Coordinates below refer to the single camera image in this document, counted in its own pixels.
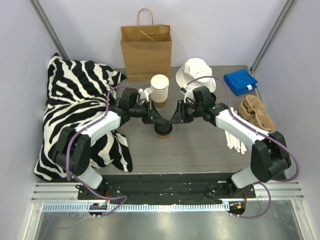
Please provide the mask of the black plastic cup lid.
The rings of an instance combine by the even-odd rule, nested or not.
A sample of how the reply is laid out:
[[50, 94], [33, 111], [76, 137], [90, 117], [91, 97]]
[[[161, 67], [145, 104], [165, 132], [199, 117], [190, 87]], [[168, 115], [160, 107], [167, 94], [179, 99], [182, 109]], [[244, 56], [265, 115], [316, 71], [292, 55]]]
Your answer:
[[163, 124], [155, 124], [154, 131], [159, 136], [167, 136], [173, 130], [172, 124], [170, 123], [163, 123]]

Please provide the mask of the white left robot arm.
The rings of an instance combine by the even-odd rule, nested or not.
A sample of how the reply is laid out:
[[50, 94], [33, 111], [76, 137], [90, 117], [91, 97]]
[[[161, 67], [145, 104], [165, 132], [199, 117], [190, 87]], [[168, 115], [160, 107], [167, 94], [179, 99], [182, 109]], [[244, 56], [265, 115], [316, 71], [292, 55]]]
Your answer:
[[103, 177], [90, 165], [91, 147], [102, 136], [118, 129], [131, 118], [141, 118], [144, 124], [164, 124], [152, 101], [152, 88], [125, 88], [121, 98], [107, 106], [102, 116], [83, 126], [65, 127], [60, 132], [51, 159], [66, 170], [68, 176], [77, 177], [89, 187], [89, 194], [100, 200], [107, 192]]

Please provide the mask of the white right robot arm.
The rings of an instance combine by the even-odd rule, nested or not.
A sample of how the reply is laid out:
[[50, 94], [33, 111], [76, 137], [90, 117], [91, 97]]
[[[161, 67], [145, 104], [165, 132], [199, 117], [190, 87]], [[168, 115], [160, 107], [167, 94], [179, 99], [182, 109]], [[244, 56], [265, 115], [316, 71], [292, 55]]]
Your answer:
[[170, 124], [187, 124], [195, 118], [202, 118], [213, 126], [235, 136], [250, 149], [250, 163], [226, 179], [226, 193], [233, 198], [255, 183], [277, 180], [291, 165], [286, 141], [278, 131], [262, 131], [239, 118], [224, 103], [216, 103], [216, 96], [207, 87], [197, 87], [193, 98], [179, 100]]

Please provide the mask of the single brown paper cup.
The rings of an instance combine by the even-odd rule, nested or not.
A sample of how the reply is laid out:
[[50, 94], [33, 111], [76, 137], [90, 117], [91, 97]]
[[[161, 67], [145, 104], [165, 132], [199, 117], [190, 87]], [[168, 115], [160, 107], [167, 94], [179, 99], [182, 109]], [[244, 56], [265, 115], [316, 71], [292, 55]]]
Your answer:
[[160, 140], [167, 140], [169, 137], [170, 137], [170, 133], [168, 134], [157, 134], [157, 137], [160, 139]]

